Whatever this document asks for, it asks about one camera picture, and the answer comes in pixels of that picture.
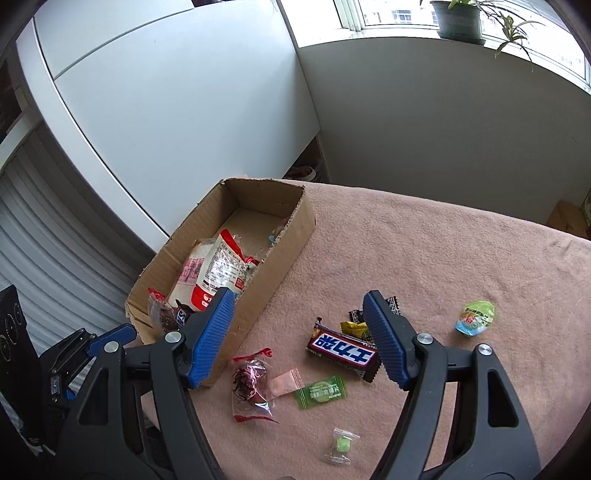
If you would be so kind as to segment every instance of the white wall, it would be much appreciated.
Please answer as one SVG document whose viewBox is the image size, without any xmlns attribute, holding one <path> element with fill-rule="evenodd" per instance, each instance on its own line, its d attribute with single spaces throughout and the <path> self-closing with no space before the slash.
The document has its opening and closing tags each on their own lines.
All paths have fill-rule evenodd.
<svg viewBox="0 0 591 480">
<path fill-rule="evenodd" d="M 429 38 L 298 55 L 335 183 L 539 223 L 591 186 L 591 96 L 542 67 Z"/>
</svg>

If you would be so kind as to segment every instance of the yellow candy wrapper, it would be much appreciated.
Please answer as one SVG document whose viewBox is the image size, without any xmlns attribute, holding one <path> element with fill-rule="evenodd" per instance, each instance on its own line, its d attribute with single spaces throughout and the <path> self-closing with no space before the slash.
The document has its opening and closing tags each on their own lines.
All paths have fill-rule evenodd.
<svg viewBox="0 0 591 480">
<path fill-rule="evenodd" d="M 371 342 L 371 334 L 369 333 L 368 326 L 365 322 L 354 323 L 354 322 L 341 322 L 340 331 L 345 335 L 351 335 L 360 340 Z"/>
</svg>

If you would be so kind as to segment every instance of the wrapped candy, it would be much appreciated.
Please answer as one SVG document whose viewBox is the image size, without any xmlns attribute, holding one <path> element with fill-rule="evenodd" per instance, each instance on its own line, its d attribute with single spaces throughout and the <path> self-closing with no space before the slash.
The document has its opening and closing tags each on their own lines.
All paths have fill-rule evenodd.
<svg viewBox="0 0 591 480">
<path fill-rule="evenodd" d="M 272 357 L 270 348 L 248 356 L 232 358 L 232 414 L 237 422 L 253 419 L 271 420 L 271 395 L 268 388 L 269 364 L 263 359 Z"/>
</svg>

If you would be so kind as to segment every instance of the snack bag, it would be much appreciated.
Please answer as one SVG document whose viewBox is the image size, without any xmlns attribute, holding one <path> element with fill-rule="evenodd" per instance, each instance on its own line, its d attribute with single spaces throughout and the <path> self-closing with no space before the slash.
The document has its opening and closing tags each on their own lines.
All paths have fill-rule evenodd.
<svg viewBox="0 0 591 480">
<path fill-rule="evenodd" d="M 205 310 L 220 287 L 227 287 L 240 295 L 247 270 L 258 263 L 254 257 L 244 257 L 230 232 L 222 230 L 199 269 L 191 303 L 197 310 Z"/>
<path fill-rule="evenodd" d="M 190 306 L 193 310 L 195 309 L 195 306 L 191 302 L 195 282 L 197 281 L 197 276 L 205 261 L 205 257 L 211 250 L 215 241 L 215 238 L 206 238 L 197 241 L 193 250 L 191 250 L 189 257 L 185 260 L 177 282 L 168 296 L 168 301 L 171 305 L 175 305 L 176 302 L 179 302 L 183 305 Z"/>
<path fill-rule="evenodd" d="M 456 322 L 456 330 L 474 337 L 484 332 L 495 318 L 495 306 L 489 301 L 469 303 Z"/>
<path fill-rule="evenodd" d="M 265 356 L 273 356 L 270 348 L 264 348 L 252 355 L 232 358 L 232 414 L 239 423 L 253 419 L 277 423 L 271 413 L 269 364 L 263 360 Z"/>
</svg>

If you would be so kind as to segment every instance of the pink tablecloth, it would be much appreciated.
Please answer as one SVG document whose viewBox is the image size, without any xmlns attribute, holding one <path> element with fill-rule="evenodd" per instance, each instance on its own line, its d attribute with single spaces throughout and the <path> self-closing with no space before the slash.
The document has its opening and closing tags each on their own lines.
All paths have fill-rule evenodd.
<svg viewBox="0 0 591 480">
<path fill-rule="evenodd" d="M 299 367 L 305 382 L 340 374 L 349 398 L 299 410 L 277 400 L 279 424 L 236 424 L 227 370 L 195 391 L 199 419 L 229 479 L 332 478 L 322 461 L 335 426 L 361 435 L 342 480 L 369 478 L 404 403 L 381 369 L 374 383 L 305 351 L 314 319 L 335 329 L 372 289 L 395 294 L 415 329 L 442 344 L 490 344 L 529 418 L 543 464 L 591 401 L 591 242 L 489 212 L 396 194 L 309 184 L 317 226 L 240 353 L 273 349 L 274 372 Z M 490 300 L 493 326 L 478 339 L 453 330 L 463 306 Z M 453 411 L 448 388 L 428 466 L 440 463 Z"/>
</svg>

